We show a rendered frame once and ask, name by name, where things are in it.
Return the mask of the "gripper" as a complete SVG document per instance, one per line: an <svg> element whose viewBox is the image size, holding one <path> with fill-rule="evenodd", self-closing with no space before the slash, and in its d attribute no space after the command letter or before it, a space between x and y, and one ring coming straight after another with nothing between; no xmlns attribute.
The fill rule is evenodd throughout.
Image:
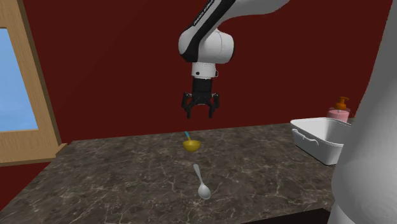
<svg viewBox="0 0 397 224"><path fill-rule="evenodd" d="M194 78L192 93L183 93L181 107L186 112L187 119L191 118L193 105L206 104L209 106L209 118L219 108L219 94L212 94L212 79Z"/></svg>

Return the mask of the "silver spoon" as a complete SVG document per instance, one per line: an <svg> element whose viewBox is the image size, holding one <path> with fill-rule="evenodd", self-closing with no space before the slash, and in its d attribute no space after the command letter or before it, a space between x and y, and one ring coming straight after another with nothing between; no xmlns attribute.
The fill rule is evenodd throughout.
<svg viewBox="0 0 397 224"><path fill-rule="evenodd" d="M196 173L196 175L198 176L198 179L200 181L200 186L198 188L198 195L204 199L207 200L211 197L211 191L210 189L204 184L203 180L202 180L202 176L201 176L201 172L200 172L200 168L198 164L193 164L193 168L194 171Z"/></svg>

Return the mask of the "pink soap dispenser orange pump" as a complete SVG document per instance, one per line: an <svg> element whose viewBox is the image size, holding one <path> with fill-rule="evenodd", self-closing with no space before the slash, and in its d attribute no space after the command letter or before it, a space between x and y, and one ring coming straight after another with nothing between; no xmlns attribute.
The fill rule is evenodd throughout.
<svg viewBox="0 0 397 224"><path fill-rule="evenodd" d="M347 122L351 112L345 103L348 100L348 97L339 97L334 106L328 109L327 117Z"/></svg>

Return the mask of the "wooden framed window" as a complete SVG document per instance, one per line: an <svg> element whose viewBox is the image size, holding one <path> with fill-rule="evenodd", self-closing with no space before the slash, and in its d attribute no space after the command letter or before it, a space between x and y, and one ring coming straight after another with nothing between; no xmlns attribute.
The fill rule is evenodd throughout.
<svg viewBox="0 0 397 224"><path fill-rule="evenodd" d="M22 0L0 0L0 166L50 162L61 141Z"/></svg>

